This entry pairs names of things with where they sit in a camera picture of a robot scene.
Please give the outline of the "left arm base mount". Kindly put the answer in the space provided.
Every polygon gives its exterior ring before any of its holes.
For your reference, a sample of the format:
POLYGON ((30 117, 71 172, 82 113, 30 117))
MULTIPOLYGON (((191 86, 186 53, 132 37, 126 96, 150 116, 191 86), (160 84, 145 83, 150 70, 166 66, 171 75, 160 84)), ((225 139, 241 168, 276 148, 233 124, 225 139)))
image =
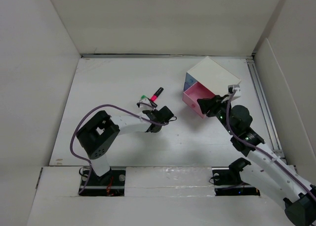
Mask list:
POLYGON ((81 176, 79 186, 79 196, 124 196, 126 169, 111 169, 105 177, 98 177, 93 171, 90 178, 87 179, 89 169, 81 167, 79 175, 81 176))

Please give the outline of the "pink drawer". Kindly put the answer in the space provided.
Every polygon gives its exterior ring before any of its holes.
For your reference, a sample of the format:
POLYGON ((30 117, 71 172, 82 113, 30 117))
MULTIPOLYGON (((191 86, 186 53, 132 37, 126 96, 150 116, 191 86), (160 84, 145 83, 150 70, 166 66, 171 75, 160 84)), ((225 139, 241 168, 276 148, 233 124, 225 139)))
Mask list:
POLYGON ((200 106, 197 102, 198 99, 211 99, 215 96, 210 90, 204 87, 199 82, 196 82, 183 92, 183 102, 195 111, 201 118, 205 118, 205 115, 201 112, 200 106))

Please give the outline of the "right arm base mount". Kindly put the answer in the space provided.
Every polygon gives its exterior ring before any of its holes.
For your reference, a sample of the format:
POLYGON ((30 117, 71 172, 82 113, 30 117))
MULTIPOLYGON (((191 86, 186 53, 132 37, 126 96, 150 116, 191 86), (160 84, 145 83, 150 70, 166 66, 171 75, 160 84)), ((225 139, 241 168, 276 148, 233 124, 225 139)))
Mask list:
POLYGON ((215 187, 215 196, 260 196, 257 188, 241 180, 240 172, 247 165, 251 163, 244 158, 239 158, 228 167, 212 168, 209 183, 215 187))

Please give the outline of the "dark blue drawer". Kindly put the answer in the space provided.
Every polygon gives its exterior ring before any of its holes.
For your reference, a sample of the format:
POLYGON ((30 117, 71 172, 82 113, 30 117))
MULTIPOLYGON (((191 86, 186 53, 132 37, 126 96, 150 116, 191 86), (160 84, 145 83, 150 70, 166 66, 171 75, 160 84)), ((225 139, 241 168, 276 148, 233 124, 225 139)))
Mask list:
POLYGON ((187 89, 189 89, 191 86, 192 86, 192 84, 191 84, 191 83, 187 83, 187 82, 185 82, 185 83, 184 83, 184 88, 183 88, 183 91, 186 91, 186 90, 187 90, 187 89))

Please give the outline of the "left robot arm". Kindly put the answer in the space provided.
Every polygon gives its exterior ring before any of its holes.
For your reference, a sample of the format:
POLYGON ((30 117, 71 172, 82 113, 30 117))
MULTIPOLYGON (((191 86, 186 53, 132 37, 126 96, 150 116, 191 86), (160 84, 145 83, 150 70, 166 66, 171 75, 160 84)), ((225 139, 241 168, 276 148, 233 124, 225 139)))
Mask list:
POLYGON ((91 162, 93 179, 100 185, 110 180, 111 167, 106 154, 118 136, 135 132, 157 133, 172 118, 174 114, 166 106, 160 110, 147 109, 138 114, 121 116, 111 116, 106 111, 97 112, 76 133, 91 162))

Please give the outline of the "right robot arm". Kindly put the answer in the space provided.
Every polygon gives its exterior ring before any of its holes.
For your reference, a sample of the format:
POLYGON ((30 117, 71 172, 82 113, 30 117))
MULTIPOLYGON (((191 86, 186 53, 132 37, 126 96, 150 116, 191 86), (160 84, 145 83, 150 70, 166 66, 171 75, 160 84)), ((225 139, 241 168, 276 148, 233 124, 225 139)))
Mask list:
POLYGON ((249 110, 231 105, 232 96, 198 99, 201 112, 216 117, 232 136, 231 143, 242 157, 229 165, 226 178, 246 183, 271 198, 295 226, 316 224, 316 187, 286 165, 252 128, 249 110))

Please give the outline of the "light blue drawer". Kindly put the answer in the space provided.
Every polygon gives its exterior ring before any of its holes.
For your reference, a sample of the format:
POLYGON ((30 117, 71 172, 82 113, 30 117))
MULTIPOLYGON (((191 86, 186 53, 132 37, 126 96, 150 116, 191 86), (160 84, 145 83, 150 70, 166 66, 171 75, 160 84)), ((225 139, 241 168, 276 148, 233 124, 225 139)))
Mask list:
POLYGON ((185 82, 189 86, 192 86, 193 84, 195 84, 197 82, 197 80, 192 75, 190 75, 189 73, 186 73, 185 82))

